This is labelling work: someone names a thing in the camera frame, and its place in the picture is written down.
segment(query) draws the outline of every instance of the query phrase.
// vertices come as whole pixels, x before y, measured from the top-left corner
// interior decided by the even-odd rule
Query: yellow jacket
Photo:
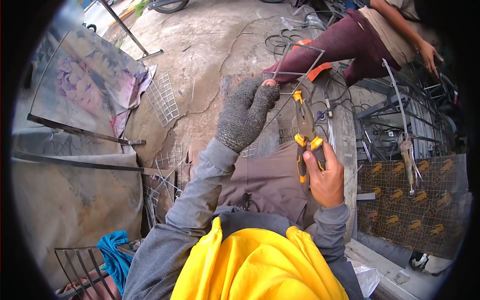
[[[286,236],[248,228],[222,242],[216,217],[192,248],[171,299],[348,299],[310,235],[292,226]]]

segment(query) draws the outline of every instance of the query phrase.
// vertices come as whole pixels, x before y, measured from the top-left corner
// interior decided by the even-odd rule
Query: pliers
[[[322,148],[324,140],[315,134],[312,110],[310,106],[303,101],[301,90],[295,91],[293,99],[299,127],[299,133],[295,135],[295,141],[299,145],[297,151],[297,170],[300,182],[304,183],[307,181],[307,167],[303,160],[303,152],[307,150],[307,143],[310,142],[311,151],[317,159],[320,171],[325,171],[325,155]]]
[[[405,161],[405,172],[407,173],[407,181],[410,185],[410,195],[415,193],[415,189],[413,188],[413,184],[417,183],[418,177],[420,177],[421,181],[423,178],[421,177],[419,168],[415,164],[415,158],[413,157],[413,143],[412,139],[408,135],[408,133],[402,132],[398,137],[398,147],[400,148],[400,153]],[[415,172],[415,181],[413,179],[412,169]]]

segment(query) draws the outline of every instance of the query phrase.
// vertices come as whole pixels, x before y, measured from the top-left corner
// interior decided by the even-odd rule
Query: maroon pants
[[[401,68],[368,20],[353,9],[348,9],[345,18],[331,25],[307,46],[325,50],[316,66],[324,62],[354,59],[343,72],[347,86],[352,86],[363,78],[387,76],[388,71],[382,67],[382,58],[397,71]],[[285,56],[280,71],[305,73],[319,54],[316,50],[297,47]],[[275,72],[278,64],[279,61],[263,72]],[[297,75],[280,74],[277,75],[276,81],[290,83],[297,78],[299,78]]]

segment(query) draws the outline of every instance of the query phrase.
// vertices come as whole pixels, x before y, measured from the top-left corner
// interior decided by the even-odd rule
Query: gray glove
[[[216,139],[240,153],[260,135],[267,112],[280,96],[278,84],[261,86],[260,78],[244,79],[223,104]]]

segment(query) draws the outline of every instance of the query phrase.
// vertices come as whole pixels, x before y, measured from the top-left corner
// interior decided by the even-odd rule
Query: hand
[[[240,153],[260,135],[267,112],[280,97],[272,79],[244,79],[223,104],[215,138]]]
[[[433,61],[433,56],[436,55],[441,61],[444,61],[444,59],[440,56],[440,54],[438,54],[434,46],[430,45],[424,40],[420,42],[418,49],[428,72],[435,74],[435,76],[438,78],[438,72],[437,68],[435,67],[435,62]]]
[[[310,189],[315,200],[323,207],[334,207],[343,202],[343,165],[336,158],[332,146],[323,143],[325,171],[318,168],[313,153],[305,151],[303,159],[310,175]]]

